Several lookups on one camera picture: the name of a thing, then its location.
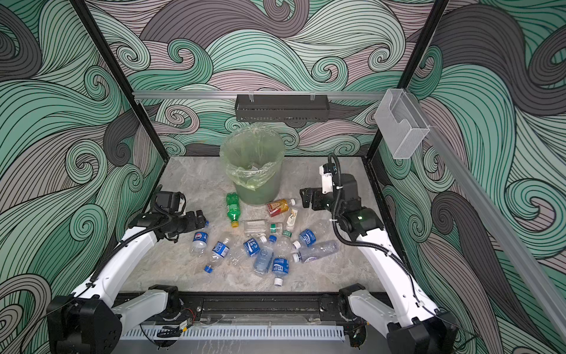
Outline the clear grey bottle white cap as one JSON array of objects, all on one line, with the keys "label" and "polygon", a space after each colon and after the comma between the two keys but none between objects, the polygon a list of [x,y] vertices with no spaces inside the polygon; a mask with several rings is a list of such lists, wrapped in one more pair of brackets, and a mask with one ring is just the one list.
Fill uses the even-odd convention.
[{"label": "clear grey bottle white cap", "polygon": [[301,248],[292,254],[295,263],[310,263],[321,258],[334,255],[339,251],[339,244],[335,240],[315,243],[310,248]]}]

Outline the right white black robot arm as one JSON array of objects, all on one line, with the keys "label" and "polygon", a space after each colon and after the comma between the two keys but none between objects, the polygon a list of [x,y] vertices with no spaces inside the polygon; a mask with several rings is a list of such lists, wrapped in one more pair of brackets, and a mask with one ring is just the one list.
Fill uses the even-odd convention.
[{"label": "right white black robot arm", "polygon": [[367,290],[355,290],[346,297],[349,310],[378,330],[392,353],[451,353],[461,333],[454,315],[440,311],[419,287],[377,213],[360,197],[346,199],[342,193],[304,188],[300,196],[305,208],[330,211],[337,239],[363,253],[390,301],[386,305]]}]

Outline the small bottle blue label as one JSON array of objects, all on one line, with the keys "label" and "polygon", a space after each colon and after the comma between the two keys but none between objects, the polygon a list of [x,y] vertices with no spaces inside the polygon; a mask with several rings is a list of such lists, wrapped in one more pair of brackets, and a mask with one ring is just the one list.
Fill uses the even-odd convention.
[{"label": "small bottle blue label", "polygon": [[294,249],[299,250],[301,248],[312,247],[316,241],[317,238],[314,231],[311,229],[305,229],[299,234],[298,239],[293,241],[292,245]]}]

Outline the pepsi label clear bottle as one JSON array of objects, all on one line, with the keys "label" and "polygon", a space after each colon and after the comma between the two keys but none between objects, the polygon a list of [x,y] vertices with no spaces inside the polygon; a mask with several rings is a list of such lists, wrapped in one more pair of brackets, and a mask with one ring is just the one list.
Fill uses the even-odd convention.
[{"label": "pepsi label clear bottle", "polygon": [[196,257],[202,256],[206,251],[208,240],[209,240],[209,221],[206,221],[203,229],[198,230],[193,235],[190,254]]}]

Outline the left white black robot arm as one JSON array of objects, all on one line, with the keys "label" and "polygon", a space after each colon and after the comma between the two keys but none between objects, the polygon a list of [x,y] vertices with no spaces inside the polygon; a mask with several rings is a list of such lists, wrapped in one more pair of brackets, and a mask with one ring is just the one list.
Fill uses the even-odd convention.
[{"label": "left white black robot arm", "polygon": [[123,334],[150,317],[176,320],[182,302],[175,286],[152,286],[121,305],[114,303],[136,265],[160,240],[176,242],[180,234],[207,224],[200,210],[137,215],[94,273],[70,295],[57,296],[48,305],[51,353],[111,353]]}]

